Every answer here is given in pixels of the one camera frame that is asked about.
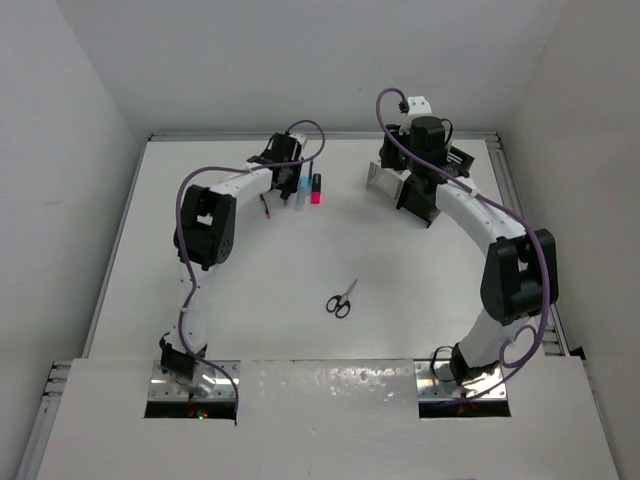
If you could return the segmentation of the thin red pencil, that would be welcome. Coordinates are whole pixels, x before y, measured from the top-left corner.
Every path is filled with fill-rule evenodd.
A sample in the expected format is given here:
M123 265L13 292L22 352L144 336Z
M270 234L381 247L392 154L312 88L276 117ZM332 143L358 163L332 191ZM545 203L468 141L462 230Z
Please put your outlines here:
M259 200L261 202L262 208L264 210L264 214L266 216L267 219L271 219L271 213L270 213L270 209L268 207L268 204L266 202L266 198L264 197L264 195L259 195Z

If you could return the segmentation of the black handled scissors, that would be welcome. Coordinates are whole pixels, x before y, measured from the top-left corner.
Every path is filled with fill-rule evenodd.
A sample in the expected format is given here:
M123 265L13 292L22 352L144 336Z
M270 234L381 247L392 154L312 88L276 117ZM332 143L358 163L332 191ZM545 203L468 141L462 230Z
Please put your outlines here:
M337 319L346 318L351 311L350 295L357 283L358 279L354 279L343 293L330 297L325 304L326 312L333 314Z

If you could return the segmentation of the pink highlighter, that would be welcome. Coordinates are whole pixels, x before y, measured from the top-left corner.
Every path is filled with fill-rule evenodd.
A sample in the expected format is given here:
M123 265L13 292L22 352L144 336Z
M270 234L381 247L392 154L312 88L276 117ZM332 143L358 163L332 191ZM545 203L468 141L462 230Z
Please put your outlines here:
M310 202L312 205L319 205L322 198L322 175L315 173L311 179Z

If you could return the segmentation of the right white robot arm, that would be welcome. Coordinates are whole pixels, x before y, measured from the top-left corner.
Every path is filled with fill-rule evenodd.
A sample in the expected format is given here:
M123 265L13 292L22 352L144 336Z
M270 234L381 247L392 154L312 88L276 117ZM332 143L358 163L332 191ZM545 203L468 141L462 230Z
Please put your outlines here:
M558 298L556 244L546 229L527 230L518 216L478 192L470 177L473 157L451 146L444 122L417 117L389 124L379 151L387 171L403 175L396 206L433 223L444 213L485 257L482 310L469 333L451 350L449 372L461 385L497 365L516 369L525 357L507 361L505 350L535 328Z

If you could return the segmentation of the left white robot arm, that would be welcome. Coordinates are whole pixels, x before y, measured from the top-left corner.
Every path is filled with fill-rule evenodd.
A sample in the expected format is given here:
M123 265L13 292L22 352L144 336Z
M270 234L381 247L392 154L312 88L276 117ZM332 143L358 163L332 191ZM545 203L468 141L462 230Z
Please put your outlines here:
M284 200L297 192L305 144L301 134L275 133L263 152L242 166L201 167L181 183L173 242L188 290L178 319L160 340L163 370L195 379L207 348L204 315L196 308L198 291L232 252L238 209L271 190L278 190Z

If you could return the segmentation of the light blue highlighter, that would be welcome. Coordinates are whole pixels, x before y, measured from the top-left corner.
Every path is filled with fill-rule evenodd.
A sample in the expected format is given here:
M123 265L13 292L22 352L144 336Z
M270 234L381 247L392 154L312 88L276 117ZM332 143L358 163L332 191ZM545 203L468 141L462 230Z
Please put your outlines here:
M302 212L311 193L311 178L304 176L299 179L295 199L295 210Z

